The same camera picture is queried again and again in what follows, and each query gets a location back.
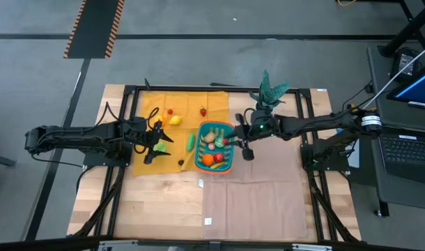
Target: yellow cloth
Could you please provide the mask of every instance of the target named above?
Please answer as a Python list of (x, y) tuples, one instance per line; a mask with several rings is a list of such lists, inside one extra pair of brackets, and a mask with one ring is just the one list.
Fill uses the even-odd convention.
[[(163, 125), (164, 133), (168, 135), (174, 143), (164, 142), (167, 152), (171, 155), (158, 156), (153, 159), (152, 164), (143, 163), (145, 153), (137, 154), (133, 152), (133, 174), (166, 174), (181, 171), (196, 170), (194, 164), (195, 147), (189, 153), (186, 151), (188, 137), (194, 133), (197, 140), (197, 133), (200, 123), (207, 120), (226, 121), (229, 120), (228, 93), (218, 92), (184, 92), (184, 91), (144, 91), (141, 103), (140, 116), (146, 118), (150, 112), (159, 107), (157, 115), (167, 116)], [(206, 116), (200, 114), (200, 109), (204, 107)], [(173, 110), (173, 114), (167, 113), (168, 109)], [(179, 125), (169, 125), (172, 116), (181, 116)]]

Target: wooden tabletop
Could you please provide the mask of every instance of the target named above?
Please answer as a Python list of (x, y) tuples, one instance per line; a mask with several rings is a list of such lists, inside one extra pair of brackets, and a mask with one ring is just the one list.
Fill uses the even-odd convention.
[[(98, 112), (98, 118), (100, 118), (106, 102), (109, 102), (114, 113), (119, 113), (123, 90), (124, 85), (106, 85), (101, 100), (100, 110)], [(315, 116), (329, 114), (332, 110), (330, 108), (330, 100), (327, 91), (325, 89), (311, 89), (310, 91)], [(243, 93), (230, 93), (229, 99), (241, 98), (242, 94)], [(292, 105), (288, 105), (287, 107), (292, 108), (283, 111), (283, 115), (297, 116), (298, 111), (296, 110), (295, 96), (285, 95), (284, 100), (287, 103), (291, 103)], [(302, 106), (304, 115), (307, 117), (307, 105), (304, 98), (302, 99)], [(129, 114), (128, 110), (130, 110), (130, 106), (127, 107), (126, 114)], [(106, 114), (103, 122), (110, 122), (113, 120), (114, 118), (110, 116), (110, 114)], [(328, 138), (334, 134), (335, 130), (318, 132), (319, 137), (322, 139)], [(292, 140), (298, 147), (302, 142), (300, 137)], [(255, 241), (317, 241), (310, 189), (307, 175), (302, 170), (300, 156), (297, 157), (297, 168), (300, 169), (302, 190), (306, 204), (307, 236), (299, 239)], [(87, 172), (81, 179), (68, 227), (68, 234), (73, 234), (78, 231), (100, 203), (106, 170), (106, 167), (95, 167)], [(116, 178), (116, 172), (117, 170), (115, 170), (114, 176), (112, 177), (112, 183)], [(203, 191), (202, 188), (198, 186), (201, 175), (202, 174), (199, 172), (181, 172), (177, 174), (133, 176), (132, 169), (126, 169), (114, 236), (117, 238), (201, 239), (203, 233)], [(338, 172), (327, 171), (326, 175), (332, 208), (351, 234), (361, 239), (347, 180)], [(318, 185), (320, 185), (318, 178), (316, 178), (316, 181)], [(110, 206), (105, 213), (101, 231), (102, 234), (106, 233), (109, 215)], [(323, 223), (324, 236), (326, 239), (330, 239), (327, 229), (327, 218), (321, 207), (320, 215)]]

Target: gray floor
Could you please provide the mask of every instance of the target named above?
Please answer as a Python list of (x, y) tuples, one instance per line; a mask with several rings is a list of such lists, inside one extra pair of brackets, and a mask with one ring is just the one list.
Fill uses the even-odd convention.
[[(420, 1), (408, 5), (413, 13), (422, 9)], [(0, 33), (68, 33), (79, 6), (80, 0), (0, 0)], [(400, 6), (390, 3), (344, 8), (333, 0), (128, 0), (120, 33), (394, 34), (406, 23)], [(23, 238), (45, 170), (23, 150), (24, 133), (60, 125), (75, 86), (82, 60), (62, 58), (66, 43), (0, 40), (0, 155), (17, 160), (15, 168), (0, 166), (0, 242)], [(327, 89), (337, 111), (370, 80), (366, 48), (378, 44), (117, 40), (112, 58), (91, 61), (73, 125), (95, 122), (105, 84), (142, 84), (146, 77), (151, 84), (258, 86), (264, 69), (274, 83), (287, 79), (293, 87)], [(62, 160), (82, 158), (64, 151)], [(76, 167), (59, 167), (38, 238), (65, 236), (79, 174)], [(376, 191), (361, 185), (352, 190), (364, 241), (425, 250), (425, 210), (391, 205), (392, 216), (379, 219), (372, 214)]]

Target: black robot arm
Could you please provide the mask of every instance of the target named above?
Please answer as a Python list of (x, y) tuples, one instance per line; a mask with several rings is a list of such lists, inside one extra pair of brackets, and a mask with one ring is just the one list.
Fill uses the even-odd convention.
[(237, 137), (232, 144), (242, 148), (245, 160), (254, 159), (249, 143), (266, 137), (280, 137), (290, 140), (306, 132), (340, 128), (339, 134), (329, 139), (314, 142), (314, 157), (329, 155), (335, 149), (342, 149), (360, 137), (377, 137), (381, 132), (380, 117), (371, 111), (347, 109), (337, 114), (299, 119), (292, 116), (272, 115), (268, 109), (255, 110), (251, 115), (251, 124), (245, 123), (241, 114), (236, 114), (240, 125), (235, 127), (228, 138)]
[[(173, 141), (161, 129), (161, 121), (157, 121), (149, 131), (146, 131), (146, 122), (145, 118), (134, 117), (93, 127), (41, 126), (25, 134), (25, 149), (32, 155), (53, 149), (78, 149), (86, 154), (85, 165), (110, 165), (113, 162), (128, 165), (133, 147), (137, 153), (147, 150), (144, 163), (150, 164), (156, 156), (170, 155), (154, 151), (154, 145), (160, 139)], [(144, 149), (138, 151), (136, 146)]]

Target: white label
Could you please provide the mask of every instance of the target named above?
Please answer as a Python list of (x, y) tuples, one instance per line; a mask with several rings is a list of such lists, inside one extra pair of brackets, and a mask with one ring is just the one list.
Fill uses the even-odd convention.
[(381, 126), (381, 122), (379, 122), (379, 121), (365, 121), (365, 122), (361, 122), (361, 126), (368, 126), (368, 125), (379, 125), (379, 126)]
[(361, 119), (362, 121), (368, 121), (368, 120), (380, 120), (380, 117), (379, 116), (364, 116), (364, 117), (362, 117), (362, 119)]
[(399, 135), (399, 137), (400, 139), (417, 139), (417, 137), (407, 135)]
[(424, 106), (425, 107), (425, 103), (422, 103), (422, 102), (410, 101), (408, 104), (409, 105), (419, 105), (419, 106)]

